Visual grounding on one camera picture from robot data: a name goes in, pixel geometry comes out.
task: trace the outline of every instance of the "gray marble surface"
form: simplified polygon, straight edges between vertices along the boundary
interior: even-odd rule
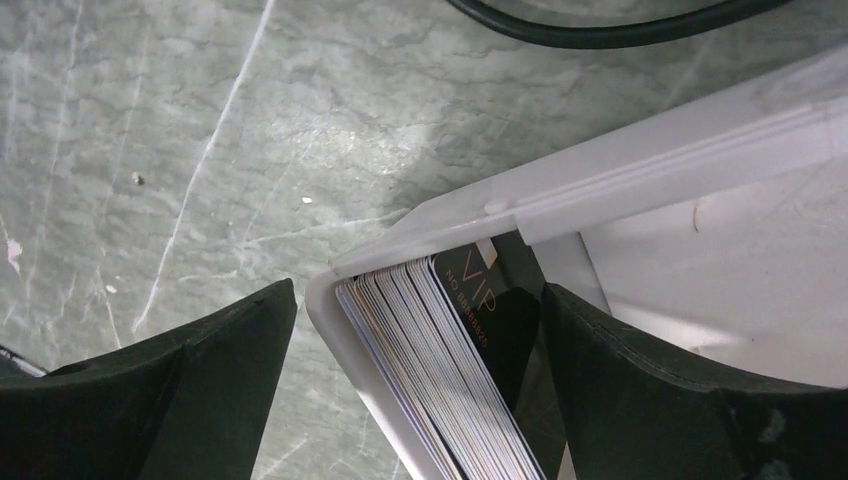
[[[616,21],[709,3],[533,2]],[[425,199],[846,32],[844,0],[608,52],[523,45],[440,0],[7,0],[0,344],[56,368],[282,277],[302,299]],[[405,475],[301,309],[254,478]]]

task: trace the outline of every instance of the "black cable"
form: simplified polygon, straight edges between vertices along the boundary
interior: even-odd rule
[[[661,20],[613,27],[557,27],[513,17],[481,0],[447,0],[477,23],[508,37],[554,48],[602,50],[668,42],[759,15],[792,0],[725,0]]]

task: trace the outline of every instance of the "scratched surface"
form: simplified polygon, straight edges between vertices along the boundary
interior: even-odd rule
[[[710,2],[533,3],[621,21]],[[668,45],[562,52],[437,0],[4,1],[0,344],[56,368],[275,279],[301,299],[422,200],[846,27],[843,0],[804,0]],[[405,475],[301,310],[254,477]]]

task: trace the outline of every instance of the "plastic container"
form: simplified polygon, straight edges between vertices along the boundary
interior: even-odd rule
[[[758,373],[848,385],[846,158],[842,47],[425,202],[330,261],[306,308],[416,479],[439,473],[334,287],[511,230],[548,281],[621,320]]]

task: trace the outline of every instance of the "white speck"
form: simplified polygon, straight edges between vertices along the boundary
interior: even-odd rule
[[[20,243],[16,242],[14,238],[6,239],[6,261],[18,272],[18,275],[21,274],[21,264],[18,263],[18,257],[22,253],[24,253],[24,249],[21,248]]]

